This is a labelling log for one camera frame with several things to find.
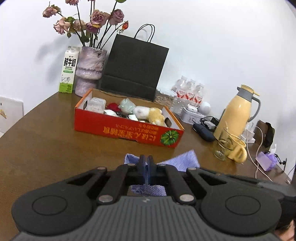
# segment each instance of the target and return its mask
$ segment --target thermos handle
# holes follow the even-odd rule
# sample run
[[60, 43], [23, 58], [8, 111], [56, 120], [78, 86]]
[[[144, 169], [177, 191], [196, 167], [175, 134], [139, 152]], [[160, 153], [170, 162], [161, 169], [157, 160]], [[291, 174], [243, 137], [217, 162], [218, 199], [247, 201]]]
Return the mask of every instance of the thermos handle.
[[261, 101], [258, 98], [252, 96], [252, 100], [257, 101], [259, 103], [259, 105], [258, 105], [258, 109], [257, 109], [255, 115], [253, 115], [252, 117], [250, 117], [250, 119], [248, 119], [248, 122], [252, 121], [256, 117], [256, 115], [258, 114], [258, 112], [260, 110], [260, 107], [261, 107]]

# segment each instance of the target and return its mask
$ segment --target red cloth item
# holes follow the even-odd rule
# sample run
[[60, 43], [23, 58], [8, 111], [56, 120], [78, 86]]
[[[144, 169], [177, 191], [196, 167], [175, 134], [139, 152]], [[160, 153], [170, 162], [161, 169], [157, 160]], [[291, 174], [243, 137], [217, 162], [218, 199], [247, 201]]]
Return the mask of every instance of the red cloth item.
[[113, 110], [114, 112], [119, 112], [121, 109], [118, 108], [118, 104], [116, 103], [110, 103], [109, 105], [106, 106], [106, 110]]

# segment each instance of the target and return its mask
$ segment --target white wall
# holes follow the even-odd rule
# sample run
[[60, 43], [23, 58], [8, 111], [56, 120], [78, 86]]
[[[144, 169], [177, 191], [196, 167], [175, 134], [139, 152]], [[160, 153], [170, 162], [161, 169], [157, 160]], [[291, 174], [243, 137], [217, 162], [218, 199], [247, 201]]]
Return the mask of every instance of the white wall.
[[[65, 16], [76, 13], [64, 0], [51, 4]], [[96, 5], [110, 12], [113, 4], [99, 0]], [[42, 17], [47, 5], [47, 0], [6, 0], [0, 7], [0, 96], [23, 101], [25, 113], [58, 90], [64, 51], [79, 44], [54, 31], [58, 16]], [[79, 7], [87, 21], [89, 2], [80, 0]], [[203, 80], [205, 99], [217, 117], [240, 84], [260, 93], [262, 109], [255, 121], [275, 127], [277, 153], [288, 157], [287, 170], [293, 167], [296, 18], [284, 0], [127, 0], [118, 8], [130, 23], [125, 35], [152, 23], [153, 42], [170, 49], [158, 87], [170, 88], [181, 75]]]

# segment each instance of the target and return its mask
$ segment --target white sphere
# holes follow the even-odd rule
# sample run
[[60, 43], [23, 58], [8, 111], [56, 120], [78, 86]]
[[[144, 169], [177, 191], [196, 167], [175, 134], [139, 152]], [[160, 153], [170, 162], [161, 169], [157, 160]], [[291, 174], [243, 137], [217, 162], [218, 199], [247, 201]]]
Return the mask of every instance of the white sphere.
[[198, 108], [198, 112], [207, 115], [211, 112], [211, 105], [208, 102], [203, 101]]

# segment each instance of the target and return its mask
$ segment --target yellow and white plush toy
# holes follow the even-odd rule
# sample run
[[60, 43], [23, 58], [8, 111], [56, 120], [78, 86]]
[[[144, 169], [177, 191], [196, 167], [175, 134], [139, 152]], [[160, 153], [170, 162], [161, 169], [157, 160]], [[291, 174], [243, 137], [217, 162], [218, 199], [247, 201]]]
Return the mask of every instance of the yellow and white plush toy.
[[133, 110], [133, 114], [142, 120], [148, 120], [153, 125], [166, 126], [165, 117], [158, 108], [149, 108], [145, 106], [137, 106]]

